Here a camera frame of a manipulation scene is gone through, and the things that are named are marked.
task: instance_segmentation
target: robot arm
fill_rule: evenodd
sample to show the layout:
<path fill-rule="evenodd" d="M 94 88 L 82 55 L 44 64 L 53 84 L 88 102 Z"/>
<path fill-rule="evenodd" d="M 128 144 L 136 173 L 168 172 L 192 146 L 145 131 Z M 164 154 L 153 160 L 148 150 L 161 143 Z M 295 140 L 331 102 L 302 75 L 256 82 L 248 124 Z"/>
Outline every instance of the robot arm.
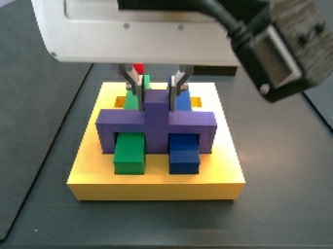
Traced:
<path fill-rule="evenodd" d="M 153 12 L 145 0 L 32 0 L 32 5 L 45 47 L 60 61 L 236 65 L 235 53 L 267 101 L 318 85 L 333 71 L 333 35 L 312 2 L 246 1 L 260 3 L 260 12 L 244 24 L 222 7 L 230 1 L 160 0 Z M 172 97 L 185 70 L 171 83 Z M 129 74 L 135 93 L 139 79 Z"/>

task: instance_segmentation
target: gray floor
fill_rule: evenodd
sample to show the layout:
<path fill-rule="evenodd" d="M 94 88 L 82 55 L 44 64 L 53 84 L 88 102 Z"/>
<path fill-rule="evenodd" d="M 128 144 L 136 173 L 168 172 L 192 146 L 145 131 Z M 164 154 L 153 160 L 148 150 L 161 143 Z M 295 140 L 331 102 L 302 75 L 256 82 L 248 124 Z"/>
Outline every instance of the gray floor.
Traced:
<path fill-rule="evenodd" d="M 316 7 L 325 16 L 330 30 L 333 30 L 333 1 L 316 0 Z M 319 116 L 333 130 L 333 75 L 318 88 L 308 89 L 304 94 L 312 108 L 316 110 Z"/>
<path fill-rule="evenodd" d="M 74 200 L 65 182 L 89 112 L 101 82 L 119 79 L 115 66 L 93 66 L 2 246 L 333 246 L 331 133 L 300 95 L 266 103 L 242 69 L 192 78 L 216 85 L 247 181 L 239 198 Z"/>
<path fill-rule="evenodd" d="M 46 53 L 29 1 L 0 9 L 0 240 L 88 68 L 89 64 L 60 63 Z"/>

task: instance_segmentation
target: green block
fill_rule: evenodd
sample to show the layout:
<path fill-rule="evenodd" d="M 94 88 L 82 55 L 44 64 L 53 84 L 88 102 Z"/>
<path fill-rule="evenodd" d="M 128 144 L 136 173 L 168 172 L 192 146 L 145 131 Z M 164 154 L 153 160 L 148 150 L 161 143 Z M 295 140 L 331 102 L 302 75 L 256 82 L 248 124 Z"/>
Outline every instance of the green block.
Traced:
<path fill-rule="evenodd" d="M 148 89 L 151 84 L 149 75 L 144 75 L 143 84 L 144 84 L 144 89 Z M 127 91 L 123 109 L 137 110 L 137 97 L 132 94 L 131 90 Z"/>
<path fill-rule="evenodd" d="M 149 76 L 144 75 L 144 89 L 149 87 Z M 123 109 L 137 109 L 137 98 L 128 90 Z M 144 174 L 144 134 L 119 133 L 115 147 L 113 165 L 116 174 Z"/>

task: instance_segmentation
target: black table surface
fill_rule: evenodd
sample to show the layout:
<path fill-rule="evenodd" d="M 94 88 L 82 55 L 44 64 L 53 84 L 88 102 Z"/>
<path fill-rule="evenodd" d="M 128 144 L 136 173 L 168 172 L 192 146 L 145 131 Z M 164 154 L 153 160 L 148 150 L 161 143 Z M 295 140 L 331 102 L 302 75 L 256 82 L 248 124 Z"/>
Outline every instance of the black table surface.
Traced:
<path fill-rule="evenodd" d="M 147 66 L 152 82 L 173 67 Z M 66 187 L 98 88 L 121 81 L 94 64 L 4 248 L 333 247 L 333 138 L 303 96 L 268 104 L 239 68 L 215 82 L 246 187 L 234 201 L 77 201 Z"/>

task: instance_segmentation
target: toy block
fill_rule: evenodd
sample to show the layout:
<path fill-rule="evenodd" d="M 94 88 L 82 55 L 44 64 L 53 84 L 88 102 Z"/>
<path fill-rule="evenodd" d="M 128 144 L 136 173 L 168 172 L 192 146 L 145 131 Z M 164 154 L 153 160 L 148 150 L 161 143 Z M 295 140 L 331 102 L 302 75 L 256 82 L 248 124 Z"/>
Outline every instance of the toy block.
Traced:
<path fill-rule="evenodd" d="M 179 96 L 175 98 L 175 105 L 173 109 L 176 111 L 191 111 L 191 97 L 189 97 L 189 91 L 183 91 Z"/>
<path fill-rule="evenodd" d="M 119 134 L 113 165 L 116 174 L 144 174 L 144 135 L 141 133 Z"/>
<path fill-rule="evenodd" d="M 169 174 L 199 174 L 199 143 L 193 134 L 171 134 L 168 137 Z"/>
<path fill-rule="evenodd" d="M 144 64 L 143 63 L 135 63 L 135 64 L 132 64 L 132 67 L 135 68 L 137 74 L 144 74 Z"/>
<path fill-rule="evenodd" d="M 169 133 L 199 135 L 199 152 L 212 150 L 216 123 L 212 112 L 168 112 L 167 90 L 147 90 L 144 112 L 135 110 L 101 110 L 96 121 L 104 153 L 115 150 L 115 133 L 145 134 L 145 153 L 167 152 Z"/>
<path fill-rule="evenodd" d="M 144 97 L 145 150 L 148 154 L 167 153 L 168 92 L 147 89 Z"/>

